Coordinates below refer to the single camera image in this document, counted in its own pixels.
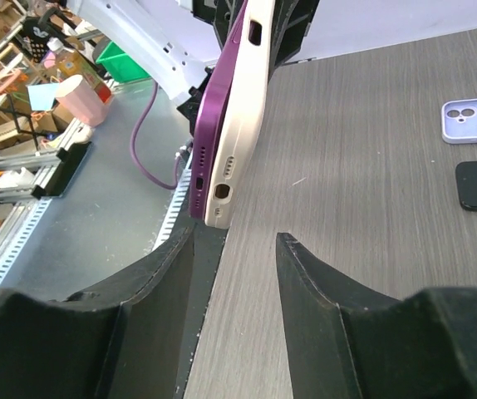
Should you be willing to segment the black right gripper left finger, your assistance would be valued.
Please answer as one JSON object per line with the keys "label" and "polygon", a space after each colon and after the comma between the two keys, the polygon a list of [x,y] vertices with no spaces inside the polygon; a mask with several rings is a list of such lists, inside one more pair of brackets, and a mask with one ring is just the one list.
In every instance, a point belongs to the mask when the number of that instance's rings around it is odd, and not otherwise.
{"label": "black right gripper left finger", "polygon": [[62,301],[0,288],[0,398],[171,398],[194,234]]}

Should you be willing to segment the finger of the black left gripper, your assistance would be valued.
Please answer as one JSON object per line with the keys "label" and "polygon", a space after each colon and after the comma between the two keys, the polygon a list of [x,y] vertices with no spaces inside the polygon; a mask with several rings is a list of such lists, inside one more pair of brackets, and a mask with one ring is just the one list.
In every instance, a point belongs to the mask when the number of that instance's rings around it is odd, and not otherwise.
{"label": "finger of the black left gripper", "polygon": [[218,0],[215,2],[213,26],[220,48],[224,47],[242,5],[243,0]]}
{"label": "finger of the black left gripper", "polygon": [[319,0],[277,0],[274,5],[268,78],[299,53]]}

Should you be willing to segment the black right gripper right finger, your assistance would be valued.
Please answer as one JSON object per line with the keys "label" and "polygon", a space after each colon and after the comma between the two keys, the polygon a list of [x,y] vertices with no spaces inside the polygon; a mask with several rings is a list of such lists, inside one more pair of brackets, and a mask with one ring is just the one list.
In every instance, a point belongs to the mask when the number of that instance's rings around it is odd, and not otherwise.
{"label": "black right gripper right finger", "polygon": [[296,398],[477,398],[477,287],[398,300],[276,238]]}

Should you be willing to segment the purple bare phone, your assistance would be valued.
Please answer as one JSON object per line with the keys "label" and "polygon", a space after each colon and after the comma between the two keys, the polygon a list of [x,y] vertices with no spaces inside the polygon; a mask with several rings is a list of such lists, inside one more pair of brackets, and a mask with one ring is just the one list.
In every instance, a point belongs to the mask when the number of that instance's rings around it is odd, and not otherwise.
{"label": "purple bare phone", "polygon": [[242,3],[209,78],[194,127],[189,187],[189,214],[194,219],[204,219],[214,158],[234,78],[246,5],[247,2]]}

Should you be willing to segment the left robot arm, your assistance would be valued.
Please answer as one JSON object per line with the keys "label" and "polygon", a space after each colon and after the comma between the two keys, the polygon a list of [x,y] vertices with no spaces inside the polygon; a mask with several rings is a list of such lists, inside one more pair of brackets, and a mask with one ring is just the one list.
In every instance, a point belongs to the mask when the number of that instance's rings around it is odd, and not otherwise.
{"label": "left robot arm", "polygon": [[[233,76],[233,102],[263,101],[270,75],[296,55],[316,13],[316,1],[183,1],[182,7],[214,29],[221,47],[235,45],[236,59],[223,53],[219,62]],[[177,105],[190,101],[212,82],[209,71],[170,36],[181,21],[159,19],[145,1],[64,1],[78,17],[109,37],[145,69]]]}

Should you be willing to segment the green plastic bin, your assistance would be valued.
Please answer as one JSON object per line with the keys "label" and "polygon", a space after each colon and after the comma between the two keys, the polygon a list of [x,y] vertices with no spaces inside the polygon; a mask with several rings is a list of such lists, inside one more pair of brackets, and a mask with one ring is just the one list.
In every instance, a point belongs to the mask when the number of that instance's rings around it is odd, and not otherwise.
{"label": "green plastic bin", "polygon": [[144,80],[150,75],[114,42],[109,42],[96,62],[119,83]]}

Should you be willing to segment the pink ribbed cup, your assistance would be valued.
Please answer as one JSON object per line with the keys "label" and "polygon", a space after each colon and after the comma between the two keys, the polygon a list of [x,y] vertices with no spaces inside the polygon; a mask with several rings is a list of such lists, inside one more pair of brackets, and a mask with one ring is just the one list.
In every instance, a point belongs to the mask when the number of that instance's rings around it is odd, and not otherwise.
{"label": "pink ribbed cup", "polygon": [[106,104],[90,87],[82,75],[74,75],[62,81],[55,92],[56,100],[80,122],[96,127],[105,121]]}

